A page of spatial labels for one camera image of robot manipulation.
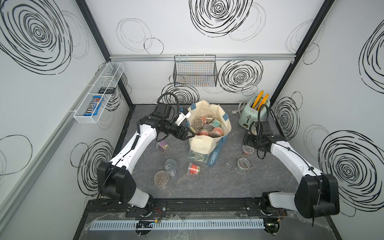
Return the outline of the red label seed jar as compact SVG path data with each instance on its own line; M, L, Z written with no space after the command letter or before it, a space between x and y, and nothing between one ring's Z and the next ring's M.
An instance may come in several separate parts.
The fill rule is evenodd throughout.
M187 174L190 176L196 176L200 173L201 167L194 163L189 163Z

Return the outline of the cream canvas tote bag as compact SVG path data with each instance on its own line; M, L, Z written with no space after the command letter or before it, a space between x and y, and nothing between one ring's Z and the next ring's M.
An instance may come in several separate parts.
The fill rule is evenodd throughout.
M210 104L204 100L192 104L188 111L191 116L187 118L187 125L196 134L189 139L190 152L188 158L211 167L217 162L226 137L232 130L229 115L220 105ZM205 121L201 129L192 126L192 120L195 117L201 117ZM222 137L210 137L210 132L215 127L221 127L224 130Z

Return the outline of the clear purple seed jar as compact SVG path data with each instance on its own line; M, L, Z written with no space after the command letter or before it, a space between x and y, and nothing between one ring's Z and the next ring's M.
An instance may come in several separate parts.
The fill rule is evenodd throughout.
M165 140L163 140L156 144L156 148L165 153L167 150L169 150L170 145Z

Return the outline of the grey label seed jar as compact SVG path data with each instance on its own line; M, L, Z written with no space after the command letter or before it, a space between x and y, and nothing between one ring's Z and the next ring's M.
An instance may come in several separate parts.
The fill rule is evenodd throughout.
M175 177L178 174L178 164L173 159L168 159L165 162L165 170L170 177Z

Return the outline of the clear jar red band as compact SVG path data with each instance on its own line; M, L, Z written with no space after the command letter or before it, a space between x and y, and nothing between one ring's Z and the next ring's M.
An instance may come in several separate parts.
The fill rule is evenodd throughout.
M244 156L250 156L254 153L255 149L250 146L243 146L243 155Z

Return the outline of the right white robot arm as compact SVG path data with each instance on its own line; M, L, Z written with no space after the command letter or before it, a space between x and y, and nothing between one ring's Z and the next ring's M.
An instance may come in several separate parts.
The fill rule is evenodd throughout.
M268 208L296 211L306 219L340 213L337 179L306 161L281 134L274 134L268 121L252 122L243 145L278 158L298 182L295 193L264 193Z

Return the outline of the clear brown seed jar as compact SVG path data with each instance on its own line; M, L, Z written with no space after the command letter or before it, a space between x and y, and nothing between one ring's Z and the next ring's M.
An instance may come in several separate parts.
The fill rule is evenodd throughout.
M154 175L154 183L158 186L165 186L169 181L169 174L166 171L158 171Z

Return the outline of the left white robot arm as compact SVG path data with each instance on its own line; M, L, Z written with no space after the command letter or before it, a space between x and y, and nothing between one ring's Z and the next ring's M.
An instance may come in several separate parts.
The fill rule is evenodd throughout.
M98 194L123 204L145 209L150 207L152 196L138 189L132 172L149 144L158 139L159 133L185 141L195 136L183 121L191 116L186 108L177 106L175 116L169 120L172 106L159 103L154 111L138 120L137 130L123 149L109 162L97 167Z

